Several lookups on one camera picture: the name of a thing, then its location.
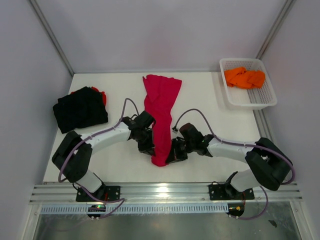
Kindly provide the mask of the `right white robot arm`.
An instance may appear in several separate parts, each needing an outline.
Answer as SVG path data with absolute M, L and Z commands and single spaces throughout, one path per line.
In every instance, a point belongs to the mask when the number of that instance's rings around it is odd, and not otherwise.
M 255 187 L 277 191 L 288 173 L 293 171 L 292 162 L 268 138 L 261 137 L 250 143 L 230 142 L 213 134 L 203 135 L 191 123 L 183 125 L 179 132 L 181 136 L 171 141 L 171 150 L 165 161 L 167 165 L 187 160 L 190 153 L 223 157 L 248 165 L 248 170 L 235 171 L 222 185 L 228 199 L 236 199 Z

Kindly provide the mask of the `magenta t shirt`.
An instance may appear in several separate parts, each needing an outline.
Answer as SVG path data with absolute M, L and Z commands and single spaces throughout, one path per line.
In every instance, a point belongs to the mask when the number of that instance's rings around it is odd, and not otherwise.
M 151 162 L 158 167 L 164 167 L 171 151 L 171 110 L 180 92 L 182 81 L 154 74 L 144 76 L 142 79 L 146 90 L 144 109 L 155 119 L 152 127 L 155 155 L 151 157 Z

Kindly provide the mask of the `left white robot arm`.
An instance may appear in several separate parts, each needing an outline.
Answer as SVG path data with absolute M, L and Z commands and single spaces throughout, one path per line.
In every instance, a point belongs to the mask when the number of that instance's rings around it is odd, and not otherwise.
M 155 155 L 153 125 L 156 120 L 146 111 L 135 117 L 122 117 L 114 126 L 88 134 L 67 133 L 51 161 L 59 169 L 58 181 L 79 186 L 78 200 L 112 202 L 110 188 L 89 169 L 95 152 L 117 143 L 134 140 L 140 153 Z

